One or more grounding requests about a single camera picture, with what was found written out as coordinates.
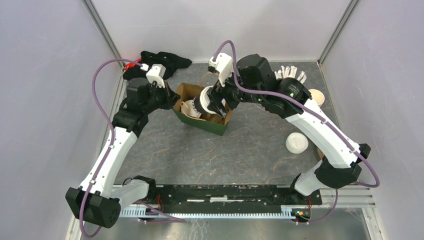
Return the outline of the green paper bag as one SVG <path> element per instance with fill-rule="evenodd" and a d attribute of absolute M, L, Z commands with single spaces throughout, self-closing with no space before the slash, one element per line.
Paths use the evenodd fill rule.
<path fill-rule="evenodd" d="M 231 119 L 231 110 L 223 99 L 221 105 L 225 107 L 224 115 L 218 114 L 211 108 L 211 98 L 208 91 L 212 86 L 205 86 L 205 73 L 199 84 L 181 83 L 176 89 L 180 99 L 172 110 L 177 118 L 184 124 L 204 130 L 206 132 L 223 136 Z"/>

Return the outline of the stack of white lids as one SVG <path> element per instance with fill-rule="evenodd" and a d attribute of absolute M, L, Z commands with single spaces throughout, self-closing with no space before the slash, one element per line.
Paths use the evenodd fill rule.
<path fill-rule="evenodd" d="M 303 134 L 293 132 L 286 138 L 285 146 L 289 152 L 301 154 L 308 148 L 309 141 Z"/>

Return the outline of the stack of paper cups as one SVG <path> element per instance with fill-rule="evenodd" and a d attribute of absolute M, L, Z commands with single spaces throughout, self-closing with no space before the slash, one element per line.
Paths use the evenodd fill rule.
<path fill-rule="evenodd" d="M 315 100 L 317 105 L 321 107 L 323 103 L 325 102 L 325 95 L 317 89 L 309 89 L 309 92 L 311 93 L 312 98 Z"/>

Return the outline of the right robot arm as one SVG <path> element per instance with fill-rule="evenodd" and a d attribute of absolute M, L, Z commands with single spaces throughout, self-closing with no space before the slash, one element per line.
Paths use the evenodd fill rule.
<path fill-rule="evenodd" d="M 259 54 L 234 61 L 219 53 L 209 59 L 208 70 L 218 74 L 217 83 L 203 94 L 209 112 L 225 116 L 224 104 L 231 110 L 239 103 L 260 104 L 302 131 L 323 152 L 322 160 L 293 180 L 288 191 L 293 203 L 302 204 L 324 187 L 340 189 L 358 183 L 360 163 L 368 157 L 370 147 L 342 133 L 289 68 L 273 71 Z"/>

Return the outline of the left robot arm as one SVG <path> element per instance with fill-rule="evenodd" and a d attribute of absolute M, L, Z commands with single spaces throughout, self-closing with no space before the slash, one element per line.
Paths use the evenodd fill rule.
<path fill-rule="evenodd" d="M 142 77 L 129 81 L 126 98 L 108 121 L 109 135 L 98 159 L 79 187 L 70 187 L 65 194 L 81 232 L 85 232 L 85 223 L 109 229 L 129 205 L 156 200 L 156 182 L 152 178 L 136 176 L 119 189 L 113 186 L 125 157 L 149 122 L 149 114 L 172 109 L 180 98 L 167 83 L 160 86 Z"/>

